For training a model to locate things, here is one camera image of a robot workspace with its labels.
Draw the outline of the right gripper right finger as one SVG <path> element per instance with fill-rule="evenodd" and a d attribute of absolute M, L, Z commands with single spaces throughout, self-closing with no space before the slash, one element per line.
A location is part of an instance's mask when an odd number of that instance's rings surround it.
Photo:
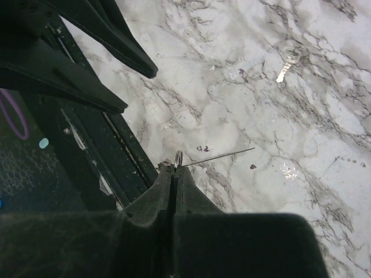
<path fill-rule="evenodd" d="M 188 167 L 174 172 L 173 265 L 176 277 L 224 277 L 226 214 L 196 186 Z"/>

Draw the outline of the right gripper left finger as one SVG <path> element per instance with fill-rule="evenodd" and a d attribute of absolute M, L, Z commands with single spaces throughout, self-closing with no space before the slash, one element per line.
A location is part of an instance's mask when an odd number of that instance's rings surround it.
<path fill-rule="evenodd" d="M 162 168 L 153 185 L 125 209 L 125 270 L 129 277 L 173 274 L 174 166 Z"/>

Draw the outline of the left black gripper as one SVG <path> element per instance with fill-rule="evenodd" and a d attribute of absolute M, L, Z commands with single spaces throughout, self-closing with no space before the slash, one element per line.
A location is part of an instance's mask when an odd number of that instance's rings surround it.
<path fill-rule="evenodd" d="M 147 78 L 158 67 L 132 35 L 115 1 L 48 1 L 117 60 Z M 96 77 L 42 39 L 53 12 L 40 1 L 1 1 L 1 88 L 63 98 L 104 112 L 128 106 Z"/>

